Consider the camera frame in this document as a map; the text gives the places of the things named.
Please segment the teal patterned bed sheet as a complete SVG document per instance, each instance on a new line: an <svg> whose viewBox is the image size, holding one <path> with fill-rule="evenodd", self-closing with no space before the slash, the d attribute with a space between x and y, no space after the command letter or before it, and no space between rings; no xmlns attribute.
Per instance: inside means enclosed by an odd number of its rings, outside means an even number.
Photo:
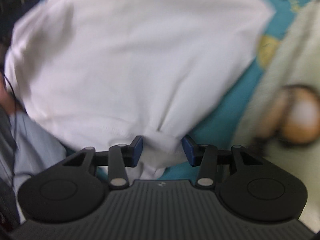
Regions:
<svg viewBox="0 0 320 240"><path fill-rule="evenodd" d="M142 135L134 175L185 162L180 140L227 147L276 36L267 0L67 0L67 108L57 137L105 150Z"/></svg>

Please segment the green fleece blanket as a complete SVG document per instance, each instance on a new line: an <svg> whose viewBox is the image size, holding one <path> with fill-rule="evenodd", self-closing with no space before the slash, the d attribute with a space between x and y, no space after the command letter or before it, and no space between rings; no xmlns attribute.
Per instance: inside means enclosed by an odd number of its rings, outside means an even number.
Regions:
<svg viewBox="0 0 320 240"><path fill-rule="evenodd" d="M302 7L259 82L234 144L299 178L308 191L300 220L319 230L319 0Z"/></svg>

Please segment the white shirt garment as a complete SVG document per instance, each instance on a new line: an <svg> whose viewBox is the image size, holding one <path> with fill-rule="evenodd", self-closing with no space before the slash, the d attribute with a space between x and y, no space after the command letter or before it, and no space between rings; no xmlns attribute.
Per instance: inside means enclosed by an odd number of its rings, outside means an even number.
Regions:
<svg viewBox="0 0 320 240"><path fill-rule="evenodd" d="M180 140L254 59L264 0L45 0L15 25L5 74L69 147L143 137L130 179L185 162Z"/></svg>

